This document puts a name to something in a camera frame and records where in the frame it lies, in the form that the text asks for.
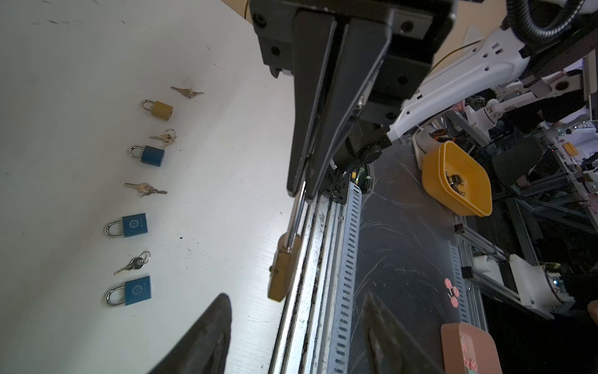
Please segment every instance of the table surface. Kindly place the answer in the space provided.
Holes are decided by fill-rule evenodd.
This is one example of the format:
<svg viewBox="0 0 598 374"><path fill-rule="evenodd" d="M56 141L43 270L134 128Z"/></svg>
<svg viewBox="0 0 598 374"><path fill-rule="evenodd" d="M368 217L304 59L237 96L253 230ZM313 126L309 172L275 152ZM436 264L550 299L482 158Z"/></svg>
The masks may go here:
<svg viewBox="0 0 598 374"><path fill-rule="evenodd" d="M424 191L410 138L385 149L373 169L373 192L361 211L349 373L370 372L361 323L368 292L442 368L440 327L460 321L444 285L454 281L453 213Z"/></svg>
<svg viewBox="0 0 598 374"><path fill-rule="evenodd" d="M220 0L7 0L0 20L0 372L145 373L224 292L227 371L266 373L283 306L266 297L268 268L292 205L292 77L270 75L251 25ZM172 105L170 121L144 99ZM170 127L161 167L127 155ZM142 212L149 233L103 232ZM145 250L146 266L112 275ZM147 275L150 300L106 305Z"/></svg>

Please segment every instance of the yellow bin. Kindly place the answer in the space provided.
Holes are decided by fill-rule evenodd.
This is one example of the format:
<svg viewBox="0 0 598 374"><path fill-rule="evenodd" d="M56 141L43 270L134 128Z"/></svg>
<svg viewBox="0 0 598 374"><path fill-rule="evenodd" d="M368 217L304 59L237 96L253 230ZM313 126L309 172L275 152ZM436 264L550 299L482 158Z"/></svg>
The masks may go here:
<svg viewBox="0 0 598 374"><path fill-rule="evenodd" d="M463 181L453 190L448 175ZM492 190L488 174L469 154L451 141L428 153L423 159L423 188L430 196L458 215L486 217L492 213Z"/></svg>

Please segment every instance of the orange object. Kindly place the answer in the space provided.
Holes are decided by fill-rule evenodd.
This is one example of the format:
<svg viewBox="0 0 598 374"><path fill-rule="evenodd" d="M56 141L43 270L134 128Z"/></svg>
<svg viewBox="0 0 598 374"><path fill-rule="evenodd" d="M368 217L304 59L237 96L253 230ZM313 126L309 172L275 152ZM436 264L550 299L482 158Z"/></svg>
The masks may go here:
<svg viewBox="0 0 598 374"><path fill-rule="evenodd" d="M577 152L577 148L575 148L575 146L573 144L569 143L569 142L563 144L563 149L571 157L577 156L579 154L579 152Z"/></svg>
<svg viewBox="0 0 598 374"><path fill-rule="evenodd" d="M467 323L440 328L446 374L502 374L496 344L487 332Z"/></svg>
<svg viewBox="0 0 598 374"><path fill-rule="evenodd" d="M447 175L458 175L463 184L455 191ZM422 184L430 196L458 215L486 217L492 213L488 174L454 142L444 142L423 159Z"/></svg>

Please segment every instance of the brass padlock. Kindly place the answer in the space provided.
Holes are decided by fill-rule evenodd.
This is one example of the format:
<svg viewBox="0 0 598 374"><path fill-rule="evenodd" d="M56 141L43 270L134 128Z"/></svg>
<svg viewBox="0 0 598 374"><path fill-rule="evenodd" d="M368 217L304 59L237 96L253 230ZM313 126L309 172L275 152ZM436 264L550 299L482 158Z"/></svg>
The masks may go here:
<svg viewBox="0 0 598 374"><path fill-rule="evenodd" d="M286 233L278 240L274 263L270 267L268 298L276 301L282 301L289 293L295 271L297 270L299 252L301 251L301 236L295 236L295 241L290 252L286 249L285 237Z"/></svg>
<svg viewBox="0 0 598 374"><path fill-rule="evenodd" d="M146 108L144 106L144 104L147 102L150 104L153 104L151 109ZM151 115L153 115L154 117L158 117L158 118L161 118L166 121L168 121L170 119L170 116L172 115L172 107L170 105L164 104L163 102L160 102L160 101L153 102L151 100L143 100L141 102L141 107L144 110L147 110L148 112L150 112Z"/></svg>

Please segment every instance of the wire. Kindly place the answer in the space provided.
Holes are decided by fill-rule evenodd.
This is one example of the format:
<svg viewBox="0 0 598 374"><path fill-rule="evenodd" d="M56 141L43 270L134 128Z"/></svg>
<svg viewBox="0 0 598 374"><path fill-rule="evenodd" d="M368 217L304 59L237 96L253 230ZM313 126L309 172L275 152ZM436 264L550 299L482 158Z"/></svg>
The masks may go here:
<svg viewBox="0 0 598 374"><path fill-rule="evenodd" d="M474 44L478 44L481 40L478 41L474 41L473 43L469 43L467 45L464 45L463 47L457 48L454 51L450 52L449 54L447 54L446 56L444 56L443 58L440 59L440 61L438 61L437 63L434 64L434 66L432 66L432 69L430 69L430 72L434 71L434 69L436 68L436 66L438 66L442 61L444 61L447 57L449 57L451 54L461 51L467 47L471 47Z"/></svg>

